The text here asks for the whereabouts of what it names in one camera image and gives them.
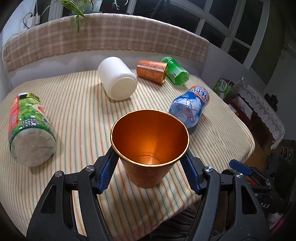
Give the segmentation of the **orange paper cup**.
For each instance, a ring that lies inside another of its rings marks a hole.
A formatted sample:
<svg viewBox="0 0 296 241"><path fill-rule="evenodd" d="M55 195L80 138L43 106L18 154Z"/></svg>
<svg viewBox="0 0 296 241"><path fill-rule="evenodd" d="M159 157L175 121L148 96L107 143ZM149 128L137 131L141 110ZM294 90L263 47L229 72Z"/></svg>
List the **orange paper cup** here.
<svg viewBox="0 0 296 241"><path fill-rule="evenodd" d="M168 64L165 62L140 60L137 64L137 76L163 85Z"/></svg>
<svg viewBox="0 0 296 241"><path fill-rule="evenodd" d="M141 109L115 122L110 141L130 181L140 188L153 188L185 155L190 137L186 126L173 115Z"/></svg>

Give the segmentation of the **white plastic cup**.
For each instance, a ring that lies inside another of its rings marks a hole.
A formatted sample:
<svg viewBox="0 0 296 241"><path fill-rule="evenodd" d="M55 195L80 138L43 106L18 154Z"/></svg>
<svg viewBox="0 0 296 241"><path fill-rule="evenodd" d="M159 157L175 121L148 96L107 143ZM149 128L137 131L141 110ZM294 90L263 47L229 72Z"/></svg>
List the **white plastic cup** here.
<svg viewBox="0 0 296 241"><path fill-rule="evenodd" d="M125 100L137 88L137 78L118 57L108 57L98 66L98 76L109 98Z"/></svg>

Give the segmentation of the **white lace cloth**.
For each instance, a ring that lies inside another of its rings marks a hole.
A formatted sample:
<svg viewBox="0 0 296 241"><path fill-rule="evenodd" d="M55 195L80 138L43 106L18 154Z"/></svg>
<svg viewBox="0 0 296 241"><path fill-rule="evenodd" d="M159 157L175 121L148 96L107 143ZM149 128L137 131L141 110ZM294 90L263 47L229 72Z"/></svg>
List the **white lace cloth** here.
<svg viewBox="0 0 296 241"><path fill-rule="evenodd" d="M244 98L251 108L261 118L273 136L273 144L270 149L275 150L285 135L285 127L280 117L268 104L263 95L253 86L244 81L238 80L235 84L238 94Z"/></svg>

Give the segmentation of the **green red label jar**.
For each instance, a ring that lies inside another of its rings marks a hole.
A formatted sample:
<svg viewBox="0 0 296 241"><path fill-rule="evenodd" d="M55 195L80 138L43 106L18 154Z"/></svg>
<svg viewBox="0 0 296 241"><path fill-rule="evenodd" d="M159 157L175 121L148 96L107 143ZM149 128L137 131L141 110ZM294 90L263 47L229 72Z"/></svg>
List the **green red label jar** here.
<svg viewBox="0 0 296 241"><path fill-rule="evenodd" d="M34 93L23 92L13 99L8 138L13 159L23 166L39 166L54 154L56 138Z"/></svg>

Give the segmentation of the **blue Arctic Ocean bottle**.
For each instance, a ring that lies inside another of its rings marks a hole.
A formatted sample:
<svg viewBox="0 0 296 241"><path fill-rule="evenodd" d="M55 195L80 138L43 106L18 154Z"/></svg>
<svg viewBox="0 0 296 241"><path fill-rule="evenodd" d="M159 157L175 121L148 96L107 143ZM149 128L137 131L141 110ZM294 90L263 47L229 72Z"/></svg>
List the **blue Arctic Ocean bottle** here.
<svg viewBox="0 0 296 241"><path fill-rule="evenodd" d="M186 128L192 128L199 122L209 101L209 92L196 85L172 101L169 113L178 118Z"/></svg>

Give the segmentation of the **green paper bag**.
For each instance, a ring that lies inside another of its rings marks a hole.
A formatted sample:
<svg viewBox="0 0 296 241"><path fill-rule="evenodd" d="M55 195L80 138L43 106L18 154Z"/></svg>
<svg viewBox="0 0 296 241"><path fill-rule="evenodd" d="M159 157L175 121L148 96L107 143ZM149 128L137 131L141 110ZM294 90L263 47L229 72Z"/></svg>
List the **green paper bag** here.
<svg viewBox="0 0 296 241"><path fill-rule="evenodd" d="M231 88L234 86L234 81L220 78L217 84L214 87L214 92L224 100L228 93L230 92Z"/></svg>

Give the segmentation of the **yellow striped tablecloth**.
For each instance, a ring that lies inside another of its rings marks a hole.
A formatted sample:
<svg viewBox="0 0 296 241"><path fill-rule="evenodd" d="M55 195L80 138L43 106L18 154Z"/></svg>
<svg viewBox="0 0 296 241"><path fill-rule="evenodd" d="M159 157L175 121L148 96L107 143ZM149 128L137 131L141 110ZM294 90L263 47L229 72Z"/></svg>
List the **yellow striped tablecloth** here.
<svg viewBox="0 0 296 241"><path fill-rule="evenodd" d="M114 101L106 95L97 72L85 71L32 80L16 87L1 102L1 204L20 233L26 234L37 202L56 171L80 171L104 155L112 143L126 144L133 132L143 140L149 131L142 121L111 138L114 123L138 109L168 111L176 97L195 85L205 86L195 76L183 86L170 81L157 85L140 79L129 99ZM53 157L34 168L16 162L9 148L11 103L22 92L40 97L56 136ZM228 105L212 90L209 96L198 124L189 129L189 148L205 165L221 172L233 159L245 162L255 142ZM180 163L175 163L158 186L149 189L134 185L123 164L118 163L111 183L98 200L112 237L138 240L199 197L189 187Z"/></svg>

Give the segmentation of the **green plastic bottle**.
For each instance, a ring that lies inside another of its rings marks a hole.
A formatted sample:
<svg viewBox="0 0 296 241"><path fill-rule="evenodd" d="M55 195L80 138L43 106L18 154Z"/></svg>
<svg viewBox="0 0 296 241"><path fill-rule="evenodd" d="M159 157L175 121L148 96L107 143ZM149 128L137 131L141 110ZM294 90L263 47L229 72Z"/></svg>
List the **green plastic bottle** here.
<svg viewBox="0 0 296 241"><path fill-rule="evenodd" d="M165 57L161 62L167 63L166 76L175 86L182 86L189 80L189 72L172 57Z"/></svg>

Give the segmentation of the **brown plaid cloth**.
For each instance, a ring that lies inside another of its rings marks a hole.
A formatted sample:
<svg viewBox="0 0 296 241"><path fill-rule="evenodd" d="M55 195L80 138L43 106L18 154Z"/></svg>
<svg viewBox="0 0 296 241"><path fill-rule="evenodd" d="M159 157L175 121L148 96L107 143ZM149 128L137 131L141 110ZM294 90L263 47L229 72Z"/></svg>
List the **brown plaid cloth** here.
<svg viewBox="0 0 296 241"><path fill-rule="evenodd" d="M8 72L39 60L70 53L119 50L155 52L205 62L209 41L188 30L142 16L88 14L67 16L33 27L7 41Z"/></svg>

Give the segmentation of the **potted spider plant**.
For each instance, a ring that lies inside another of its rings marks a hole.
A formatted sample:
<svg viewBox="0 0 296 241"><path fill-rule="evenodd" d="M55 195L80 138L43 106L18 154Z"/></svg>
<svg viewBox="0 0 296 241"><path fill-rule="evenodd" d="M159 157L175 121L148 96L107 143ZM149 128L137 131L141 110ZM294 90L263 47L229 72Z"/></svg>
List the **potted spider plant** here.
<svg viewBox="0 0 296 241"><path fill-rule="evenodd" d="M87 14L98 13L101 7L102 1L50 1L49 5L45 7L41 16L44 15L46 11L50 11L50 8L55 8L55 12L57 12L57 8L61 8L61 12L63 9L67 9L70 11L70 15L74 17L73 25L76 25L77 32L80 33L81 28L81 19L87 18Z"/></svg>

